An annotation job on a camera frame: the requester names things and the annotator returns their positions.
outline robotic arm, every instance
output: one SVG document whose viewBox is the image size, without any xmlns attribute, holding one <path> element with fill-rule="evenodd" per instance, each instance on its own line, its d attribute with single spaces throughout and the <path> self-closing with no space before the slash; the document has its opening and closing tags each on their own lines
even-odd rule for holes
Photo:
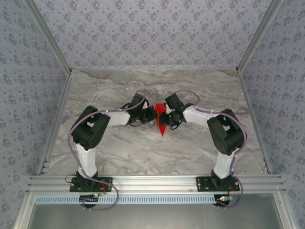
<svg viewBox="0 0 305 229">
<path fill-rule="evenodd" d="M 138 104 L 143 96 L 136 94 L 131 103 L 123 106 L 132 107 Z M 159 117 L 160 125 L 170 126 L 176 129 L 182 122 L 196 123 L 208 127 L 218 150 L 217 161 L 212 170 L 211 183 L 217 190 L 223 190 L 232 181 L 230 177 L 230 165 L 234 152 L 244 143 L 244 136 L 239 126 L 220 114 L 213 114 L 206 111 L 201 112 L 193 104 L 184 105 L 176 94 L 165 99 L 166 112 Z M 97 111 L 93 106 L 88 106 L 81 114 L 78 123 L 83 117 Z M 236 116 L 230 109 L 225 109 L 222 113 L 228 114 L 235 119 Z M 108 112 L 107 114 L 97 114 L 82 122 L 72 133 L 73 140 L 76 143 L 78 157 L 85 173 L 92 178 L 97 178 L 97 168 L 95 165 L 95 149 L 102 139 L 106 127 L 113 125 L 130 125 L 136 120 L 141 123 L 147 123 L 158 117 L 153 106 L 149 106 L 147 100 L 144 100 L 139 106 L 128 111 Z M 95 182 L 87 179 L 78 168 L 77 177 L 87 191 L 94 189 Z"/>
</svg>

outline patterned wallpaper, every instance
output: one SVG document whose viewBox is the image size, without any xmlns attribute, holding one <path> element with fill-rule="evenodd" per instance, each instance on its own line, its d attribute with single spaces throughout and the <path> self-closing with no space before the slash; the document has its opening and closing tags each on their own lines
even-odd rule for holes
<svg viewBox="0 0 305 229">
<path fill-rule="evenodd" d="M 236 66 L 270 0 L 35 0 L 71 68 Z"/>
<path fill-rule="evenodd" d="M 65 74 L 22 0 L 0 3 L 0 228 L 37 172 Z"/>
<path fill-rule="evenodd" d="M 284 0 L 244 73 L 275 173 L 305 228 L 305 1 Z"/>
</svg>

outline gray marble surface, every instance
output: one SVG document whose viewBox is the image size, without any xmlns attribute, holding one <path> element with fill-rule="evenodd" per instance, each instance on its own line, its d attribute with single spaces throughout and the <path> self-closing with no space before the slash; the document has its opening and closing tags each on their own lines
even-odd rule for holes
<svg viewBox="0 0 305 229">
<path fill-rule="evenodd" d="M 249 137 L 234 166 L 235 172 L 264 172 L 263 156 L 236 71 L 79 70 L 73 71 L 71 77 L 49 174 L 76 172 L 67 134 L 88 105 L 115 109 L 130 102 L 138 89 L 149 95 L 151 104 L 163 103 L 173 92 L 188 89 L 200 96 L 199 107 L 215 111 L 232 109 Z M 195 101 L 190 94 L 179 94 L 179 97 L 185 103 Z M 108 127 L 96 153 L 99 174 L 209 174 L 216 159 L 217 150 L 207 128 L 182 123 L 174 131 L 167 128 L 162 137 L 155 121 L 140 127 Z"/>
</svg>

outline red cone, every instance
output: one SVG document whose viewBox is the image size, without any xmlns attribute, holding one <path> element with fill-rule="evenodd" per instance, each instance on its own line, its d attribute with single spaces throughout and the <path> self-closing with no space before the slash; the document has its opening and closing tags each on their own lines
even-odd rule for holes
<svg viewBox="0 0 305 229">
<path fill-rule="evenodd" d="M 166 107 L 164 106 L 164 104 L 156 104 L 156 108 L 155 110 L 158 112 L 158 116 L 160 116 L 162 114 L 162 112 L 166 112 Z M 159 118 L 156 118 L 158 127 L 160 129 L 160 132 L 162 134 L 162 136 L 164 135 L 166 126 L 165 125 L 159 125 Z"/>
</svg>

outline wall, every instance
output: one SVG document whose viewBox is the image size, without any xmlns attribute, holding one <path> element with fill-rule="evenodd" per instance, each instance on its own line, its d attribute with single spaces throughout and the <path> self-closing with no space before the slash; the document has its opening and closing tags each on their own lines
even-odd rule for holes
<svg viewBox="0 0 305 229">
<path fill-rule="evenodd" d="M 65 74 L 22 0 L 0 3 L 0 228 L 37 172 Z"/>
<path fill-rule="evenodd" d="M 35 0 L 71 68 L 236 66 L 270 0 Z"/>
<path fill-rule="evenodd" d="M 243 77 L 273 171 L 305 228 L 305 2 L 284 0 Z"/>
</svg>

